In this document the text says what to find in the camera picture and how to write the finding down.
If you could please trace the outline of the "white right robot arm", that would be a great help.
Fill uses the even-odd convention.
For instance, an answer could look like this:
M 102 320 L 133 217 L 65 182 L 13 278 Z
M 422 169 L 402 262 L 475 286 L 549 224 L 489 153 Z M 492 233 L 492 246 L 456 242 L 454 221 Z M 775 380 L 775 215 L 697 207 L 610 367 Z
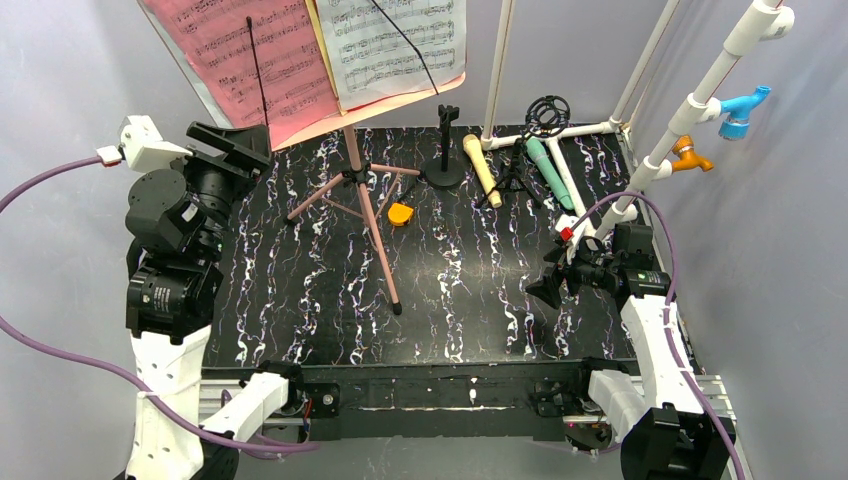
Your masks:
M 618 367 L 592 366 L 586 388 L 613 431 L 623 477 L 721 478 L 735 428 L 725 416 L 710 416 L 704 394 L 692 388 L 677 305 L 666 299 L 671 276 L 656 265 L 652 228 L 619 224 L 610 247 L 583 235 L 572 216 L 562 216 L 555 230 L 556 245 L 544 257 L 549 265 L 527 293 L 556 308 L 564 293 L 575 296 L 583 287 L 608 292 L 636 353 L 639 386 Z

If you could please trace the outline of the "small black tripod stand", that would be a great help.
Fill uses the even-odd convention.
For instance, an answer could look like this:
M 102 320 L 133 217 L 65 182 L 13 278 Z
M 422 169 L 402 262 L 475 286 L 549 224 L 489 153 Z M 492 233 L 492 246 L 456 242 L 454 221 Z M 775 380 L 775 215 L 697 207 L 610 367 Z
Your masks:
M 540 208 L 542 206 L 541 198 L 527 185 L 523 177 L 523 167 L 527 162 L 533 163 L 526 153 L 524 143 L 531 137 L 535 137 L 540 141 L 551 138 L 556 139 L 568 126 L 570 117 L 570 105 L 560 96 L 546 95 L 537 98 L 531 103 L 526 110 L 525 122 L 521 133 L 512 146 L 511 159 L 506 166 L 506 170 L 500 174 L 495 182 L 495 188 L 498 192 L 524 192 L 530 197 L 534 208 Z M 483 199 L 480 199 L 476 202 L 475 206 L 480 207 L 484 203 Z

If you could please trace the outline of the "right robot arm base mount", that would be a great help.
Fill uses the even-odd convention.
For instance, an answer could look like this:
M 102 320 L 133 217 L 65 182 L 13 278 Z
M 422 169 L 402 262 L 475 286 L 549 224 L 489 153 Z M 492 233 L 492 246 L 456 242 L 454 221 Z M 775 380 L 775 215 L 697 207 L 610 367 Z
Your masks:
M 612 428 L 602 409 L 565 391 L 536 392 L 531 404 L 542 418 L 558 418 L 564 423 L 566 440 L 579 451 L 604 450 L 614 444 Z

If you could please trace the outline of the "pink sheet music page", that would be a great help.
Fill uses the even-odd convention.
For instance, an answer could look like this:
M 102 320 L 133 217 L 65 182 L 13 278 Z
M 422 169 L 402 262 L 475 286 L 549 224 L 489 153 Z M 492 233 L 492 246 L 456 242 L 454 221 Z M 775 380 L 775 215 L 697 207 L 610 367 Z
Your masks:
M 340 108 L 311 1 L 142 1 L 213 122 L 266 125 L 281 149 Z

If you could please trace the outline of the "black microphone stand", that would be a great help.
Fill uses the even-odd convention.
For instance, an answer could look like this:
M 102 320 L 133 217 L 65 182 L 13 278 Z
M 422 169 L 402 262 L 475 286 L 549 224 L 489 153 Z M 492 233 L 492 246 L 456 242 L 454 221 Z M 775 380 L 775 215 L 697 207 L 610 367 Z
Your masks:
M 459 112 L 460 109 L 452 105 L 438 106 L 441 153 L 438 158 L 427 161 L 422 168 L 425 180 L 435 189 L 454 188 L 464 177 L 461 167 L 451 160 L 451 124 L 458 119 Z

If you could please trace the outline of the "cream yellow microphone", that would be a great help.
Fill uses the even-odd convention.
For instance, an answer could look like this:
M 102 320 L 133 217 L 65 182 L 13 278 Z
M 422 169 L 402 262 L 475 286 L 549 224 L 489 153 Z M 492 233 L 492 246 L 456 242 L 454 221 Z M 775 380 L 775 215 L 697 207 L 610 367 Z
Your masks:
M 502 199 L 500 193 L 495 188 L 494 176 L 483 154 L 480 139 L 474 134 L 468 134 L 463 138 L 462 146 L 482 186 L 484 194 L 483 201 L 488 202 L 493 208 L 500 208 L 502 206 Z

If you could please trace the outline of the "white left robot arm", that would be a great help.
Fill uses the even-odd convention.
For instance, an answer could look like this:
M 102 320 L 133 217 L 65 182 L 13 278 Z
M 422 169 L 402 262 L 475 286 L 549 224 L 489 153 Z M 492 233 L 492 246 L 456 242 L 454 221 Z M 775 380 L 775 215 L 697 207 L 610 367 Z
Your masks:
M 131 116 L 123 152 L 139 173 L 128 193 L 126 326 L 138 377 L 127 479 L 224 479 L 239 446 L 290 398 L 281 374 L 258 371 L 207 419 L 200 416 L 201 371 L 223 276 L 218 264 L 233 204 L 271 163 L 270 131 L 192 123 L 183 148 L 147 116 Z

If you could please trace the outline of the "green microphone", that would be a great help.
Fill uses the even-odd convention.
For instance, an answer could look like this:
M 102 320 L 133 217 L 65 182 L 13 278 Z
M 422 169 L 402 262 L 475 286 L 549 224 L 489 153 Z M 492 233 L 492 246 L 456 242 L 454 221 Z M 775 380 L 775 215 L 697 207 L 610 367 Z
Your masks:
M 558 170 L 552 164 L 546 147 L 535 137 L 527 139 L 524 145 L 528 157 L 536 165 L 557 201 L 563 208 L 573 210 L 574 203 L 571 195 Z

